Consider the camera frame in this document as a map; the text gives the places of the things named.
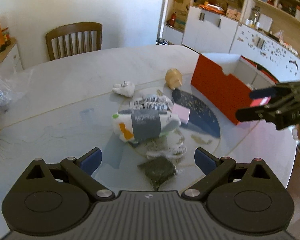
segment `blue gripper pad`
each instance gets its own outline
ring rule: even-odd
[[[77,161],[79,168],[91,176],[101,164],[102,152],[99,148],[95,148]]]
[[[208,175],[221,163],[220,159],[213,156],[203,148],[197,148],[195,150],[194,162],[205,175]]]

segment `glass jar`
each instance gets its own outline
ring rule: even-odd
[[[9,35],[9,28],[5,28],[2,30],[2,35],[4,38],[4,44],[5,46],[11,45],[10,35]]]
[[[256,6],[251,9],[251,14],[249,20],[252,20],[252,25],[256,26],[260,18],[260,7]]]

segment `chair backrest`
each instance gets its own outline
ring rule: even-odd
[[[87,51],[85,32],[87,32],[87,37],[88,37],[88,44],[89,44],[88,51]],[[48,32],[46,35],[46,43],[47,43],[50,60],[56,59],[55,54],[53,52],[53,45],[52,45],[52,40],[54,39],[56,39],[58,58],[62,58],[62,56],[68,57],[74,54],[93,51],[94,46],[92,44],[92,40],[94,39],[94,37],[92,36],[92,32],[96,32],[96,50],[101,50],[102,24],[100,23],[94,23],[94,22],[73,23],[73,24],[68,24],[68,25],[58,27]],[[79,45],[79,33],[81,33],[81,49]],[[61,53],[59,38],[62,38],[63,53]],[[66,45],[66,40],[69,41],[69,50]],[[76,49],[75,53],[74,53],[73,42],[75,43],[75,49]]]

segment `kitchen cabinet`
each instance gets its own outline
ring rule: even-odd
[[[0,53],[0,75],[9,78],[17,71],[23,70],[16,40],[11,38],[11,45]]]
[[[242,55],[256,62],[259,56],[257,44],[260,36],[254,29],[245,25],[238,26],[230,53]]]
[[[173,45],[181,45],[183,33],[172,27],[165,26],[163,28],[162,38]]]
[[[300,59],[266,35],[239,26],[230,53],[265,67],[279,82],[300,81]]]
[[[182,44],[199,52],[229,53],[238,22],[190,7]]]
[[[202,10],[200,8],[192,7],[192,6],[190,7],[185,33],[183,35],[182,44],[193,50],[201,26],[201,21],[200,21],[202,16],[201,13]]]

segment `pink sponge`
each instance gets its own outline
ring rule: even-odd
[[[173,114],[177,114],[182,123],[187,124],[189,122],[190,109],[178,104],[174,104],[172,109]]]

